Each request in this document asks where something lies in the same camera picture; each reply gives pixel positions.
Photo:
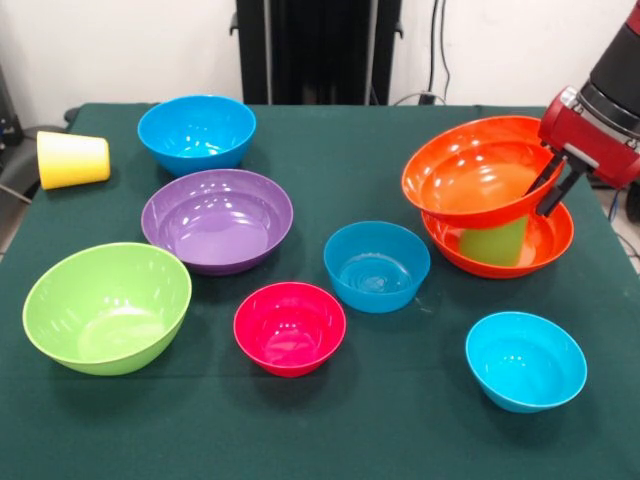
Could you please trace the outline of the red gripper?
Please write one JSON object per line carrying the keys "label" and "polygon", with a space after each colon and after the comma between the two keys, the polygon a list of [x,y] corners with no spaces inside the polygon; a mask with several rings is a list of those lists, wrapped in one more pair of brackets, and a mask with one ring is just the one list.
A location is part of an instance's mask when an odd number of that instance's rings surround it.
{"label": "red gripper", "polygon": [[[535,213],[548,217],[580,177],[593,171],[612,187],[621,188],[639,176],[639,118],[612,105],[592,88],[583,96],[567,87],[552,101],[539,128],[552,157],[526,190],[544,197]],[[556,184],[568,160],[568,176]]]}

